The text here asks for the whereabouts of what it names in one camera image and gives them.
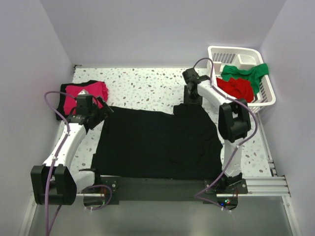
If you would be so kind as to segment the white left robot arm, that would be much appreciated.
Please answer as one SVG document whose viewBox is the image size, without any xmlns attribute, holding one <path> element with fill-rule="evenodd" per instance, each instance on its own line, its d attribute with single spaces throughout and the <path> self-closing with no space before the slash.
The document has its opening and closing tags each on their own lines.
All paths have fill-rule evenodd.
<svg viewBox="0 0 315 236">
<path fill-rule="evenodd" d="M 70 172 L 75 153 L 87 133 L 102 123 L 113 110 L 99 96 L 80 94 L 76 106 L 65 122 L 62 136 L 42 165 L 33 166 L 31 183 L 35 202 L 38 205 L 71 205 L 77 193 L 87 189 L 91 193 L 102 187 L 100 173 L 95 168 Z"/>
</svg>

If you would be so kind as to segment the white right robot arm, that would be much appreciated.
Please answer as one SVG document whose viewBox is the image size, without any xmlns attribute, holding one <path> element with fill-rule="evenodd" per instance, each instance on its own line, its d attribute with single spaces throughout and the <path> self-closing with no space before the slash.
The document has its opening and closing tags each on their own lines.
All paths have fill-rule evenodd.
<svg viewBox="0 0 315 236">
<path fill-rule="evenodd" d="M 185 70 L 182 75 L 186 83 L 185 103 L 201 104 L 205 98 L 216 105 L 219 111 L 218 130 L 224 139 L 222 173 L 206 189 L 231 193 L 243 177 L 241 146 L 251 129 L 247 101 L 229 97 L 217 87 L 211 76 L 199 76 L 194 68 Z"/>
</svg>

